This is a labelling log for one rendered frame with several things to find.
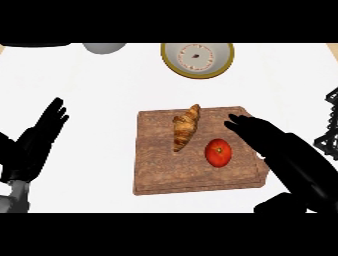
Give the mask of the dark flat appliance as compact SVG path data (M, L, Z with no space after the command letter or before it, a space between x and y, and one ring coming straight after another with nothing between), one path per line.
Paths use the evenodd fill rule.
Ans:
M44 48L68 46L70 43L0 43L6 47Z

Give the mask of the white bowl with yellow rim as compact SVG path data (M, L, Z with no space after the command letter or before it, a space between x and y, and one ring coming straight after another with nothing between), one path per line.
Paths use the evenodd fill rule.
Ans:
M231 66L231 43L162 43L161 57L168 68L190 79L209 79Z

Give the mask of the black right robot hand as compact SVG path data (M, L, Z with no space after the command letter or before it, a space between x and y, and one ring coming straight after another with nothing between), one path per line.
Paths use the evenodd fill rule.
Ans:
M259 203L255 213L338 213L338 171L310 144L268 121L228 115L224 126L264 157L288 191Z

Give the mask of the grey round object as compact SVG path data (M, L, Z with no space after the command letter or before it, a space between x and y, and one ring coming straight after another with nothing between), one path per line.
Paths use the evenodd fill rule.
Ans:
M110 54L116 52L125 43L85 43L85 49L94 54Z

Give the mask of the golden brown croissant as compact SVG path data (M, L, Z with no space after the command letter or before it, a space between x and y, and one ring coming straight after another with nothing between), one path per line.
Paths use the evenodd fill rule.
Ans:
M178 152L190 142L190 139L197 130L200 118L200 106L195 104L186 113L175 116L174 123L174 151Z

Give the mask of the red tomato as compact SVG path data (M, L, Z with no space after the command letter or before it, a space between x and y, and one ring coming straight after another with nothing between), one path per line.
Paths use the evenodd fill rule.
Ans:
M223 139L214 139L209 141L205 147L205 158L208 163L217 167L224 167L233 157L233 149Z

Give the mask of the brown wooden cutting board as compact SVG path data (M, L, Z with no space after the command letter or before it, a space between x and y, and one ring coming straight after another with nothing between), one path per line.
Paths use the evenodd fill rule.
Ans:
M262 187L268 166L224 126L228 114L249 116L245 108L202 108L196 133L189 144L175 152L172 119L184 112L184 109L138 112L134 194ZM223 139L233 149L231 160L221 168L214 167L205 158L205 147L212 139Z

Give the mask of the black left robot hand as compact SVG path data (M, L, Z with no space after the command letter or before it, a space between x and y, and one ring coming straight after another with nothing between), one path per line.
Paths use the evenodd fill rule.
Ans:
M0 181L20 180L29 183L39 175L54 140L69 119L63 100L50 103L37 124L22 133L17 140L0 132Z

